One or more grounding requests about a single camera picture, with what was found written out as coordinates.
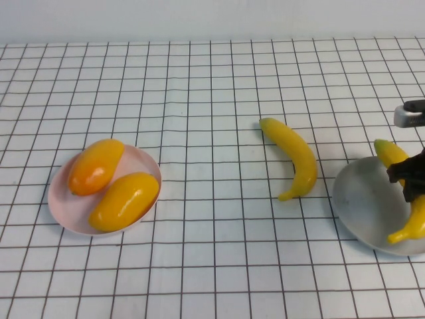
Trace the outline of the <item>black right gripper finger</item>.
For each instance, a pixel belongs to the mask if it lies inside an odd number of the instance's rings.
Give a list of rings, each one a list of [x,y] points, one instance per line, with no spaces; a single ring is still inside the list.
[[[416,155],[402,162],[391,164],[386,172],[390,182],[397,182],[401,179],[424,182],[424,157]]]
[[[406,181],[404,184],[404,200],[407,203],[413,202],[417,197],[424,195],[424,183],[416,181]]]

